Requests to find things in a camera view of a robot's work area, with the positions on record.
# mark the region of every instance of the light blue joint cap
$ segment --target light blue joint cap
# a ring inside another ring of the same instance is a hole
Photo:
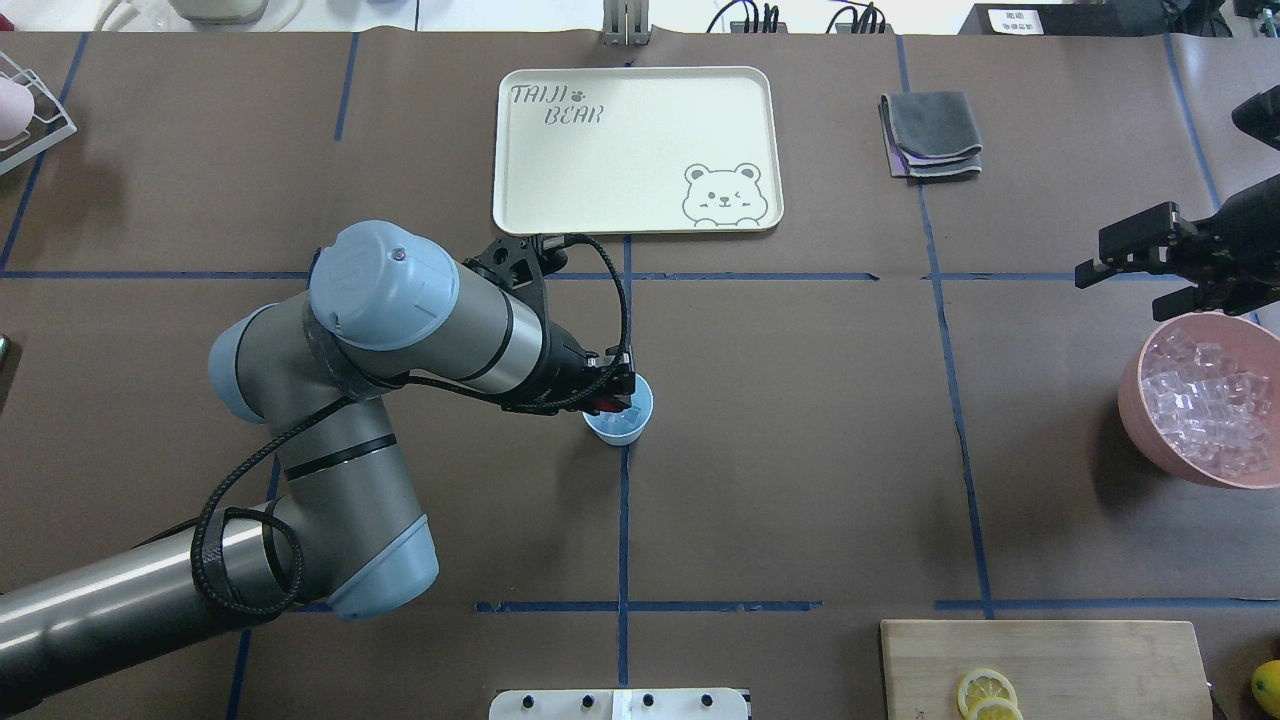
[[[440,574],[435,541],[422,515],[329,596],[348,623],[376,618],[426,592]]]
[[[365,220],[320,252],[310,293],[326,331],[365,350],[399,350],[448,319],[458,301],[458,264],[425,237]]]
[[[214,341],[214,347],[209,350],[209,382],[214,384],[214,395],[223,401],[232,415],[259,425],[266,420],[244,402],[244,396],[239,392],[236,357],[239,355],[239,341],[244,337],[244,328],[257,318],[259,313],[274,306],[273,302],[253,310],[247,318],[223,331],[223,334]]]

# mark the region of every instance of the gray towel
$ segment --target gray towel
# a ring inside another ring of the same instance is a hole
[[[891,176],[937,178],[982,172],[982,136],[964,92],[882,95],[879,111]]]

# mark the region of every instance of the rectangular tray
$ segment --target rectangular tray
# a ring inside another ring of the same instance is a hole
[[[498,88],[503,232],[742,232],[781,218],[773,101],[755,68],[522,69]]]

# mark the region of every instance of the bear drawing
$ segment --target bear drawing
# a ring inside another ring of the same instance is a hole
[[[732,170],[712,170],[690,165],[685,170],[689,195],[685,215],[701,227],[759,227],[769,209],[760,193],[760,168],[742,163]]]

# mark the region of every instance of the yellow lemon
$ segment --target yellow lemon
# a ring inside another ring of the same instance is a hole
[[[1272,717],[1280,717],[1280,660],[1263,662],[1249,682],[1253,700]]]
[[[1018,707],[1018,693],[1014,692],[1014,684],[1009,682],[1009,678],[989,667],[973,670],[956,687],[956,706],[960,708],[961,717],[969,717],[969,711],[988,698],[1007,700],[1010,705]],[[991,720],[997,717],[1001,716],[992,715]]]
[[[970,707],[965,720],[1023,720],[1023,712],[1002,697],[988,697]]]

